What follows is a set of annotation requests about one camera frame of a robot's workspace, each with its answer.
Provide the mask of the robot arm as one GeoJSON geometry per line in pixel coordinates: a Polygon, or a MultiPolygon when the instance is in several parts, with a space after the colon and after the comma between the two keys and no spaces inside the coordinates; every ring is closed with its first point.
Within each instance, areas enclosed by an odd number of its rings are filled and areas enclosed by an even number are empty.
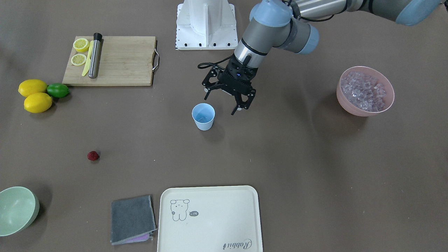
{"type": "Polygon", "coordinates": [[[256,96],[251,81],[272,48],[306,55],[317,47],[320,34],[312,22],[364,11],[411,27],[440,4],[440,0],[263,0],[251,10],[248,27],[227,57],[226,67],[219,62],[198,65],[211,68],[202,85],[207,95],[222,90],[234,96],[237,109],[247,109],[256,96]]]}

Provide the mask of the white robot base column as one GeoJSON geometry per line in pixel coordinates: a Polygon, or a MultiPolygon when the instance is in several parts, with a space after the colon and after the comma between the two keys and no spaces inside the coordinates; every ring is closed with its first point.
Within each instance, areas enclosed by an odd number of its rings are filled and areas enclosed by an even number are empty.
{"type": "Polygon", "coordinates": [[[234,50],[235,6],[227,0],[185,0],[177,6],[177,50],[234,50]]]}

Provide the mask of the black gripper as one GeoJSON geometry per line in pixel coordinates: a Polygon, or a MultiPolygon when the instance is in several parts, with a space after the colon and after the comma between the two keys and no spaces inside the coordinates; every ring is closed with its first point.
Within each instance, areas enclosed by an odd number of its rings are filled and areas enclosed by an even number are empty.
{"type": "Polygon", "coordinates": [[[211,91],[221,89],[235,98],[236,106],[231,112],[232,116],[238,110],[248,110],[256,96],[256,89],[252,86],[252,80],[258,72],[258,68],[245,64],[250,58],[250,56],[247,56],[243,63],[235,56],[229,56],[219,62],[202,63],[202,69],[211,67],[202,81],[206,92],[204,100],[208,99],[211,91]],[[246,96],[247,100],[243,101],[242,96],[246,96]]]}

